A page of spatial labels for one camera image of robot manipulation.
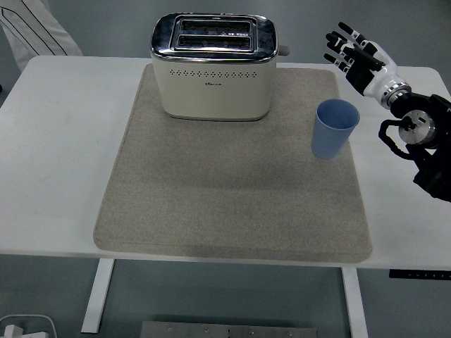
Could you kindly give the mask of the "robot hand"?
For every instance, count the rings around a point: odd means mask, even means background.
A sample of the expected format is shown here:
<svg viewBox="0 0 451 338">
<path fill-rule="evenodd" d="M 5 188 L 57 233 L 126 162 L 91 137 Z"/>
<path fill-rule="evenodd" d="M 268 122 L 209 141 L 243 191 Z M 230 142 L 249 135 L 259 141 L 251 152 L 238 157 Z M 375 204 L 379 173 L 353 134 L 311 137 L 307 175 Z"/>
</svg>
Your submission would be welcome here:
<svg viewBox="0 0 451 338">
<path fill-rule="evenodd" d="M 324 58 L 345 74 L 346 80 L 362 96 L 376 99 L 380 105 L 389 106 L 390 97 L 412 89 L 397 74 L 397 65 L 380 45 L 343 22 L 342 32 L 326 35 L 330 53 Z"/>
</svg>

